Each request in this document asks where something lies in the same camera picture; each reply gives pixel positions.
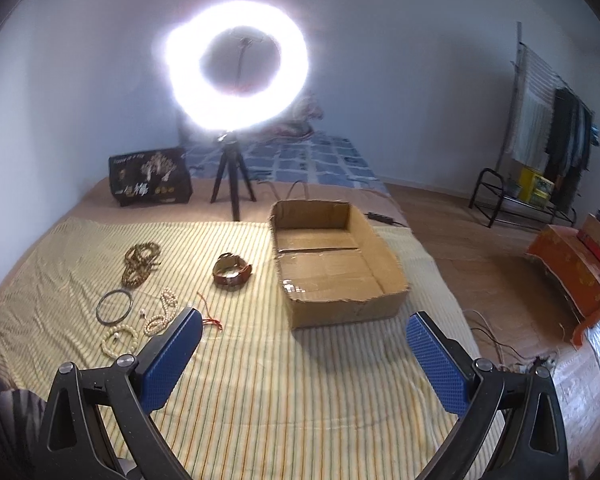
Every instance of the silver bangle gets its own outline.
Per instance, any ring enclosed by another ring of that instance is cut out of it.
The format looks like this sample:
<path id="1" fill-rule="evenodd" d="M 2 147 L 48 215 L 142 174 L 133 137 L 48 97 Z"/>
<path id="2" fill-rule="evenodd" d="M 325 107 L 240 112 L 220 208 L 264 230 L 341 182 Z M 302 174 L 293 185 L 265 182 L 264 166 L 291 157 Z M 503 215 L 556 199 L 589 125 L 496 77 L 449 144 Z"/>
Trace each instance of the silver bangle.
<path id="1" fill-rule="evenodd" d="M 125 294 L 126 297 L 129 298 L 129 304 L 126 308 L 126 312 L 121 317 L 119 317 L 118 319 L 115 319 L 113 321 L 105 321 L 100 317 L 100 307 L 102 306 L 102 302 L 104 300 L 106 300 L 109 296 L 112 296 L 113 294 Z M 100 301 L 98 302 L 98 306 L 96 307 L 96 319 L 100 322 L 100 324 L 102 324 L 104 326 L 117 325 L 119 322 L 124 320 L 126 318 L 126 316 L 129 315 L 129 313 L 131 312 L 131 307 L 133 307 L 133 306 L 134 306 L 134 298 L 131 296 L 131 292 L 129 292 L 128 290 L 125 290 L 124 288 L 116 288 L 115 290 L 110 290 L 104 296 L 102 296 L 100 298 Z"/>

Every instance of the baseboard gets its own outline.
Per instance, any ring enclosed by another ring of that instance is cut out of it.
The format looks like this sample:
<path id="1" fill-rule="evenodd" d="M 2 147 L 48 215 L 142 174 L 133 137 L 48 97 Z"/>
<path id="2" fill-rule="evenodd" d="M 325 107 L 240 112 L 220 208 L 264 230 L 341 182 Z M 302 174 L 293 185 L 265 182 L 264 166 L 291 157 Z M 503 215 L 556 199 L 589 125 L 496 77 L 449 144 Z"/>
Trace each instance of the baseboard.
<path id="1" fill-rule="evenodd" d="M 377 176 L 379 180 L 386 184 L 395 184 L 396 186 L 415 187 L 416 189 L 425 189 L 436 193 L 444 193 L 446 195 L 458 196 L 460 198 L 469 198 L 470 192 L 460 191 L 458 189 L 449 189 L 448 187 L 431 186 L 423 182 L 414 182 L 413 180 L 403 180 L 401 178 L 393 178 L 390 176 Z"/>

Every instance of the tripod leg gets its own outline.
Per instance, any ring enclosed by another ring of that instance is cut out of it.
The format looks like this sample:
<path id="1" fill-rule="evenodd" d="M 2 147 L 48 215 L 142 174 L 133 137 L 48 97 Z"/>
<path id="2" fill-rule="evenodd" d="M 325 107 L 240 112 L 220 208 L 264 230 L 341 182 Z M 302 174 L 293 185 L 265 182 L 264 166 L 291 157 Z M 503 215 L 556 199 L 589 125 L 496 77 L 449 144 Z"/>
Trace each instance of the tripod leg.
<path id="1" fill-rule="evenodd" d="M 247 170 L 247 165 L 244 163 L 242 154 L 239 152 L 237 154 L 237 159 L 238 164 L 240 165 L 240 171 L 242 172 L 244 183 L 247 185 L 247 189 L 249 190 L 249 196 L 251 197 L 251 201 L 256 202 L 256 195 L 253 193 L 253 187 L 251 187 L 251 180 L 249 179 L 249 171 Z"/>
<path id="2" fill-rule="evenodd" d="M 235 164 L 235 153 L 229 155 L 229 193 L 231 194 L 231 211 L 234 222 L 240 221 L 240 196 L 238 195 L 238 167 Z"/>
<path id="3" fill-rule="evenodd" d="M 220 189 L 220 182 L 222 182 L 222 176 L 224 175 L 224 167 L 226 166 L 226 152 L 222 150 L 222 156 L 220 157 L 220 164 L 218 165 L 218 174 L 216 174 L 216 182 L 214 184 L 214 192 L 211 194 L 211 203 L 216 201 L 218 198 L 218 189 Z"/>

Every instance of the blue checkered bedsheet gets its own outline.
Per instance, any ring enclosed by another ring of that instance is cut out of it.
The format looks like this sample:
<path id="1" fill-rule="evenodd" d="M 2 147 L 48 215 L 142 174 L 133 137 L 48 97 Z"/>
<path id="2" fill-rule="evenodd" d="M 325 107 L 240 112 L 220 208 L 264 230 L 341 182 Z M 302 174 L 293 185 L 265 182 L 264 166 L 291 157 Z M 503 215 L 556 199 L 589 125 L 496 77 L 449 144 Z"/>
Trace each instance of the blue checkered bedsheet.
<path id="1" fill-rule="evenodd" d="M 184 147 L 192 177 L 216 177 L 221 156 L 217 142 L 190 141 Z M 316 133 L 307 140 L 245 140 L 240 142 L 240 148 L 252 180 L 301 180 L 389 194 L 353 143 L 344 137 Z"/>

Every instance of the glowing ring light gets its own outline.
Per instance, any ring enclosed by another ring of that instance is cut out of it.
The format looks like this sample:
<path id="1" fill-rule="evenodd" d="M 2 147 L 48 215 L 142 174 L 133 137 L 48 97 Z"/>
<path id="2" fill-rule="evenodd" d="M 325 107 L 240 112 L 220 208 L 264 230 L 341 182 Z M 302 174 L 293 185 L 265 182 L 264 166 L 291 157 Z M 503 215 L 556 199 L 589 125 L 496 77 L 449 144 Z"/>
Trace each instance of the glowing ring light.
<path id="1" fill-rule="evenodd" d="M 202 75 L 200 61 L 211 41 L 234 27 L 253 27 L 271 36 L 280 68 L 268 88 L 237 96 L 218 91 Z M 228 2 L 204 10 L 175 29 L 166 43 L 166 62 L 176 101 L 209 130 L 233 131 L 275 117 L 302 89 L 309 68 L 302 32 L 281 10 L 256 2 Z"/>

